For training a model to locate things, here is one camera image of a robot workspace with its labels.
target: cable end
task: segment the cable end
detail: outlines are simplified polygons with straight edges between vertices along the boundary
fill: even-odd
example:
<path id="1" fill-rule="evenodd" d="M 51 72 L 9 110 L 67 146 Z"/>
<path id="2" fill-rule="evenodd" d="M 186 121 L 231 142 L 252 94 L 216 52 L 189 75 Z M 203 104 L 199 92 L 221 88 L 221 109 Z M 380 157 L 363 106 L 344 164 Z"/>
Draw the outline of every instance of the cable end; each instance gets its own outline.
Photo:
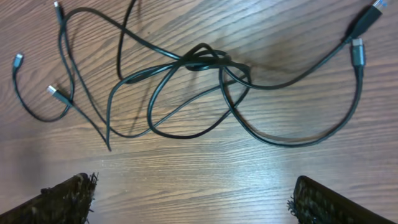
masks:
<path id="1" fill-rule="evenodd" d="M 358 47 L 363 45 L 363 40 L 361 38 L 353 40 L 353 47 Z"/>
<path id="2" fill-rule="evenodd" d="M 51 95 L 54 95 L 54 93 L 57 91 L 57 89 L 50 85 L 49 87 L 47 87 L 47 91 L 48 91 Z"/>
<path id="3" fill-rule="evenodd" d="M 13 63 L 14 68 L 20 68 L 23 60 L 24 60 L 23 54 L 18 53 L 17 55 L 15 55 L 14 63 Z"/>
<path id="4" fill-rule="evenodd" d="M 353 40 L 351 57 L 354 67 L 364 67 L 366 65 L 365 48 L 362 39 Z"/>
<path id="5" fill-rule="evenodd" d="M 58 1 L 55 1 L 54 6 L 55 6 L 55 13 L 57 15 L 58 23 L 60 25 L 62 25 L 63 18 L 65 17 L 65 13 L 63 12 L 62 5 Z"/>
<path id="6" fill-rule="evenodd" d="M 377 0 L 373 3 L 373 7 L 378 9 L 379 11 L 383 11 L 387 8 L 387 6 L 391 5 L 393 0 Z"/>

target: wood grain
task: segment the wood grain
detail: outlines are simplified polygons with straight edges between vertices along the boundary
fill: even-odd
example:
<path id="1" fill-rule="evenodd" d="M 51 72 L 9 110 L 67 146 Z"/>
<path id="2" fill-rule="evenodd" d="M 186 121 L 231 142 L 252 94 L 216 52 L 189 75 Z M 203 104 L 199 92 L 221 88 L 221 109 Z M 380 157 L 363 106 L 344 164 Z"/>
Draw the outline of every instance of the wood grain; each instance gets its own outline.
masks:
<path id="1" fill-rule="evenodd" d="M 370 2 L 146 0 L 135 8 L 127 27 L 179 55 L 206 42 L 252 66 L 256 83 L 280 83 L 332 49 Z M 67 12 L 93 7 L 122 22 L 129 1 L 62 4 Z M 45 92 L 48 85 L 68 88 L 57 50 L 58 24 L 51 0 L 3 0 L 0 6 L 0 212 L 73 174 L 99 172 L 91 223 L 296 223 L 286 201 L 296 178 L 307 175 L 398 222 L 398 5 L 386 10 L 363 36 L 368 58 L 363 97 L 349 124 L 322 144 L 271 147 L 253 139 L 231 116 L 211 133 L 188 141 L 153 133 L 139 139 L 112 134 L 112 153 L 74 111 L 48 124 L 22 109 L 11 83 L 12 59 L 20 51 L 25 60 L 18 82 L 26 102 L 42 116 L 62 110 L 62 104 Z M 118 81 L 119 31 L 90 14 L 73 16 L 68 27 L 81 74 L 104 111 Z M 124 75 L 169 61 L 125 39 Z M 138 133 L 147 128 L 147 102 L 162 77 L 118 91 L 111 120 L 117 130 Z M 154 119 L 217 83 L 215 71 L 181 69 L 159 96 Z M 339 121 L 353 88 L 346 47 L 316 74 L 291 87 L 251 90 L 239 109 L 264 133 L 304 137 Z M 241 90 L 239 85 L 231 87 L 233 95 Z M 80 84 L 75 96 L 77 105 L 99 124 Z M 214 123 L 226 108 L 223 97 L 214 92 L 160 129 L 195 133 Z"/>

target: tangled cable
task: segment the tangled cable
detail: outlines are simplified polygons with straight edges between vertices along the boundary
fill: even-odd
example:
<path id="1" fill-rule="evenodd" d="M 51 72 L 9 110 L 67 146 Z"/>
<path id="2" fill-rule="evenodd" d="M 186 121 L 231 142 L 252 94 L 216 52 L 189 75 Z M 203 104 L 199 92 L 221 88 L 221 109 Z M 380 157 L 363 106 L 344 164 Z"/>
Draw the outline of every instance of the tangled cable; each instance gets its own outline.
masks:
<path id="1" fill-rule="evenodd" d="M 352 117 L 352 115 L 355 112 L 355 109 L 358 105 L 360 96 L 361 96 L 361 91 L 362 91 L 362 83 L 363 83 L 363 66 L 354 66 L 354 70 L 355 70 L 355 74 L 356 74 L 356 91 L 354 94 L 354 98 L 353 98 L 353 102 L 351 104 L 351 107 L 349 109 L 349 111 L 346 113 L 345 117 L 334 127 L 332 127 L 331 129 L 329 129 L 328 131 L 324 132 L 322 134 L 322 136 L 320 136 L 319 138 L 312 140 L 312 141 L 304 141 L 304 142 L 295 142 L 295 143 L 287 143 L 287 142 L 276 142 L 276 141 L 271 141 L 270 139 L 267 139 L 263 136 L 261 136 L 260 134 L 258 134 L 255 130 L 252 129 L 252 127 L 250 126 L 250 124 L 248 124 L 243 118 L 242 116 L 239 114 L 239 111 L 237 109 L 237 107 L 239 106 L 239 104 L 243 101 L 243 99 L 245 98 L 245 96 L 247 95 L 247 93 L 249 92 L 250 89 L 257 89 L 257 90 L 276 90 L 276 89 L 280 89 L 280 88 L 284 88 L 287 86 L 290 86 L 298 81 L 300 81 L 301 79 L 305 78 L 307 75 L 313 73 L 316 69 L 320 68 L 322 65 L 324 65 L 327 61 L 329 61 L 329 59 L 331 59 L 334 55 L 336 55 L 347 43 L 352 41 L 352 36 L 347 35 L 342 41 L 341 43 L 334 48 L 326 57 L 324 57 L 323 59 L 321 59 L 317 64 L 315 64 L 312 68 L 310 68 L 309 70 L 307 70 L 306 72 L 304 72 L 303 74 L 297 76 L 296 78 L 294 78 L 291 81 L 288 81 L 286 83 L 283 84 L 279 84 L 279 85 L 272 85 L 272 86 L 262 86 L 262 85 L 255 85 L 252 84 L 252 80 L 251 80 L 251 69 L 250 67 L 248 67 L 247 65 L 241 64 L 241 63 L 236 63 L 233 62 L 231 57 L 223 51 L 220 50 L 213 50 L 208 44 L 198 44 L 196 47 L 192 48 L 189 52 L 187 52 L 185 55 L 183 56 L 179 56 L 177 54 L 174 54 L 172 52 L 169 52 L 167 50 L 164 50 L 158 46 L 152 45 L 151 43 L 143 40 L 142 38 L 138 37 L 136 34 L 132 33 L 130 30 L 126 29 L 126 24 L 129 18 L 129 15 L 134 7 L 134 3 L 136 2 L 136 0 L 132 0 L 126 15 L 124 16 L 124 20 L 123 20 L 123 24 L 119 24 L 116 21 L 110 19 L 108 16 L 104 15 L 103 13 L 92 9 L 92 8 L 88 8 L 88 7 L 80 7 L 77 9 L 74 9 L 72 11 L 70 11 L 64 18 L 62 18 L 62 20 L 60 21 L 60 30 L 59 30 L 59 34 L 58 34 L 58 47 L 59 47 L 59 51 L 60 51 L 60 56 L 62 59 L 62 62 L 65 65 L 65 68 L 67 70 L 69 79 L 70 79 L 70 93 L 69 93 L 69 97 L 66 97 L 65 95 L 57 95 L 56 97 L 60 100 L 62 100 L 65 104 L 66 107 L 64 109 L 64 111 L 57 117 L 54 119 L 43 119 L 39 116 L 37 116 L 36 114 L 34 114 L 25 104 L 25 102 L 23 101 L 23 99 L 21 98 L 20 94 L 19 94 L 19 90 L 17 87 L 17 82 L 16 82 L 16 77 L 17 77 L 17 71 L 20 67 L 19 66 L 14 66 L 14 69 L 12 71 L 12 77 L 13 77 L 13 84 L 14 84 L 14 89 L 16 91 L 17 97 L 20 100 L 20 102 L 22 103 L 23 107 L 28 111 L 29 114 L 31 114 L 35 119 L 39 120 L 39 121 L 43 121 L 43 122 L 53 122 L 53 121 L 57 121 L 61 118 L 63 118 L 67 113 L 68 110 L 70 108 L 74 108 L 77 110 L 77 112 L 79 112 L 82 116 L 84 116 L 92 125 L 93 127 L 97 130 L 97 132 L 99 133 L 99 135 L 102 137 L 103 141 L 106 143 L 107 147 L 109 150 L 111 150 L 111 145 L 109 142 L 109 135 L 110 132 L 113 132 L 114 134 L 117 134 L 118 136 L 124 137 L 124 138 L 138 138 L 140 136 L 143 136 L 145 134 L 147 134 L 150 131 L 153 131 L 154 133 L 163 136 L 163 137 L 167 137 L 167 138 L 174 138 L 174 139 L 192 139 L 192 138 L 197 138 L 199 136 L 202 136 L 206 133 L 208 133 L 209 131 L 211 131 L 212 129 L 216 128 L 217 125 L 219 125 L 225 118 L 227 118 L 231 113 L 233 114 L 233 116 L 238 120 L 238 122 L 242 125 L 242 127 L 250 134 L 252 135 L 254 138 L 260 140 L 261 142 L 273 145 L 273 146 L 280 146 L 280 147 L 304 147 L 304 146 L 311 146 L 314 144 L 318 144 L 324 140 L 326 140 L 327 138 L 329 138 L 330 136 L 332 136 L 333 134 L 335 134 L 338 130 L 340 130 L 348 121 L 349 119 Z M 73 58 L 73 54 L 72 51 L 70 50 L 70 45 L 69 45 L 69 41 L 68 41 L 68 35 L 67 35 L 67 22 L 70 20 L 70 18 L 78 13 L 81 12 L 90 12 L 92 14 L 95 14 L 97 16 L 100 16 L 101 18 L 103 18 L 104 20 L 108 21 L 109 23 L 111 23 L 112 25 L 114 25 L 115 27 L 117 27 L 118 29 L 121 30 L 121 34 L 120 34 L 120 40 L 119 40 L 119 46 L 118 46 L 118 54 L 116 57 L 116 71 L 117 71 L 117 75 L 120 79 L 120 81 L 118 82 L 118 84 L 116 84 L 113 89 L 111 90 L 111 93 L 109 94 L 109 98 L 108 98 L 108 105 L 106 108 L 106 119 L 103 118 L 103 116 L 101 115 L 101 113 L 98 111 L 97 107 L 94 104 L 93 101 L 93 97 L 91 96 L 90 92 L 88 91 L 88 88 L 84 82 L 84 80 L 82 79 L 79 69 L 75 63 L 75 60 Z M 166 57 L 169 57 L 173 60 L 175 60 L 174 62 L 171 63 L 166 63 L 163 65 L 157 65 L 154 67 L 150 67 L 150 68 L 146 68 L 143 69 L 141 71 L 135 72 L 131 75 L 128 75 L 126 77 L 123 77 L 121 74 L 121 50 L 123 47 L 123 38 L 124 35 L 128 35 L 131 38 L 133 38 L 134 40 L 136 40 L 138 43 L 140 43 L 141 45 L 150 48 L 151 50 L 156 51 L 157 53 L 160 53 Z M 75 72 L 75 74 L 77 75 L 79 81 L 81 82 L 81 85 L 83 86 L 83 90 L 86 93 L 93 109 L 95 110 L 96 114 L 99 116 L 99 118 L 102 120 L 102 122 L 104 124 L 106 124 L 106 134 L 105 136 L 102 134 L 102 132 L 100 131 L 99 127 L 97 127 L 97 125 L 91 120 L 89 119 L 89 117 L 82 112 L 82 110 L 80 110 L 77 105 L 75 105 L 73 103 L 73 96 L 75 93 L 75 82 L 73 79 L 73 75 L 72 75 L 72 71 L 69 69 L 68 64 L 67 64 L 67 60 L 65 58 L 65 54 L 63 52 L 62 49 L 62 40 L 65 41 L 65 46 L 66 46 L 66 50 L 67 50 L 67 54 L 70 58 L 70 61 L 72 63 L 72 69 Z M 155 104 L 155 101 L 157 99 L 157 97 L 159 96 L 160 92 L 162 91 L 163 87 L 166 85 L 166 83 L 171 79 L 171 77 L 175 74 L 175 72 L 180 68 L 180 67 L 185 67 L 186 69 L 188 69 L 189 71 L 203 71 L 203 70 L 209 70 L 209 69 L 218 69 L 218 80 L 219 80 L 219 85 L 215 86 L 213 88 L 210 88 L 209 90 L 203 91 L 199 94 L 197 94 L 196 96 L 190 98 L 189 100 L 187 100 L 185 103 L 183 103 L 181 106 L 179 106 L 178 108 L 174 109 L 171 113 L 169 113 L 167 116 L 165 116 L 164 118 L 162 118 L 160 121 L 153 123 L 152 120 L 152 110 Z M 238 77 L 236 76 L 228 67 L 234 67 L 237 68 L 238 70 L 243 72 L 243 76 Z M 160 83 L 157 85 L 153 95 L 151 96 L 150 100 L 149 100 L 149 105 L 147 107 L 147 123 L 149 128 L 139 134 L 135 134 L 135 135 L 125 135 L 122 133 L 119 133 L 118 131 L 116 131 L 114 128 L 111 127 L 110 125 L 110 117 L 111 117 L 111 105 L 112 105 L 112 99 L 114 94 L 117 92 L 117 90 L 122 86 L 122 85 L 133 85 L 133 84 L 137 84 L 140 81 L 143 81 L 147 78 L 150 78 L 156 74 L 159 74 L 161 72 L 166 72 L 167 74 L 165 77 L 163 77 L 162 81 L 160 81 Z M 224 73 L 228 74 L 232 80 L 226 82 L 226 80 L 224 79 Z M 240 83 L 242 85 L 245 86 L 245 90 L 243 91 L 243 93 L 240 95 L 240 97 L 238 98 L 238 100 L 236 100 L 235 102 L 232 101 L 231 97 L 228 95 L 228 89 L 227 87 L 229 85 L 232 85 L 234 83 Z M 181 110 L 184 106 L 187 106 L 189 103 L 191 103 L 192 101 L 205 96 L 215 90 L 221 90 L 221 93 L 225 99 L 226 104 L 228 105 L 229 110 L 226 111 L 214 124 L 212 124 L 209 128 L 205 129 L 204 131 L 201 131 L 199 133 L 196 134 L 192 134 L 192 135 L 188 135 L 188 136 L 181 136 L 181 135 L 174 135 L 174 134 L 168 134 L 168 133 L 164 133 L 162 131 L 159 131 L 157 129 L 157 126 L 160 125 L 161 123 L 163 123 L 164 121 L 166 121 L 168 118 L 170 118 L 171 116 L 173 116 L 176 112 L 178 112 L 179 110 Z"/>

